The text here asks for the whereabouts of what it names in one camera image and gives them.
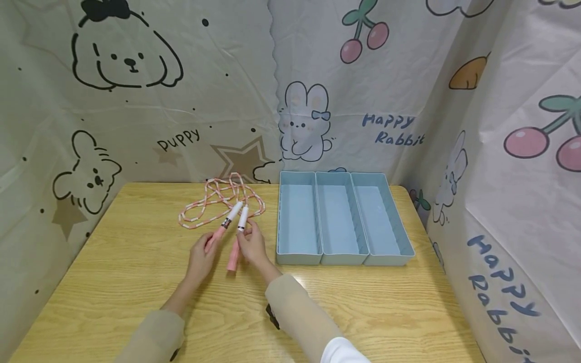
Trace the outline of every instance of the printed backdrop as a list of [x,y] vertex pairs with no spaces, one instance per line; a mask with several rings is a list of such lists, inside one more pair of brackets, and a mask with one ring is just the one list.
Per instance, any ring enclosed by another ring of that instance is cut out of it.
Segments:
[[580,0],[3,1],[0,361],[125,182],[281,169],[408,187],[487,361],[581,361],[580,16]]

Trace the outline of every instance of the white sleeve cuff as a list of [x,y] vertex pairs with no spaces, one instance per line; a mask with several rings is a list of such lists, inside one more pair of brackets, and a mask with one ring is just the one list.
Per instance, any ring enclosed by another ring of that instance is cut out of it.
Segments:
[[336,337],[325,347],[321,363],[371,363],[344,337]]

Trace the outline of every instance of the light blue organizer tray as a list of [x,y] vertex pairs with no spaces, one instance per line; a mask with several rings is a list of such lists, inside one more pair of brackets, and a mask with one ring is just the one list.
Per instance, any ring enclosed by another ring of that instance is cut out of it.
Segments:
[[279,264],[400,266],[414,256],[384,174],[281,172]]
[[369,255],[348,172],[315,174],[324,265],[360,265]]
[[315,173],[281,171],[277,262],[318,265],[321,257]]
[[402,266],[415,256],[385,174],[351,173],[370,254],[365,265]]

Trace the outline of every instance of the left hand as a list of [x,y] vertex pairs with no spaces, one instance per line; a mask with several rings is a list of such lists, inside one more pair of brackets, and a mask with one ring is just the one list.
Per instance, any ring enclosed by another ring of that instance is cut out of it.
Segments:
[[215,240],[208,252],[205,252],[204,248],[213,235],[213,232],[208,232],[202,235],[196,244],[190,249],[188,270],[185,274],[184,282],[197,286],[204,281],[212,270],[214,258],[216,257],[216,250],[218,249],[220,241]]

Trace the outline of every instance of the table surface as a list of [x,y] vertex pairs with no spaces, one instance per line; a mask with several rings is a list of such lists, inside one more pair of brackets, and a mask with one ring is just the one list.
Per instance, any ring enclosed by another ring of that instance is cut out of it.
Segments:
[[[256,221],[274,259],[278,185],[253,188],[267,205]],[[406,266],[280,269],[295,276],[372,362],[483,363],[406,190],[391,190],[417,254]],[[192,243],[219,226],[178,226],[183,206],[201,197],[203,184],[127,184],[11,362],[113,361],[183,277]],[[214,204],[206,213],[223,210]],[[186,338],[174,362],[306,362],[300,347],[268,320],[258,274],[246,264],[235,277],[226,273],[233,240],[230,228],[213,276],[189,306]]]

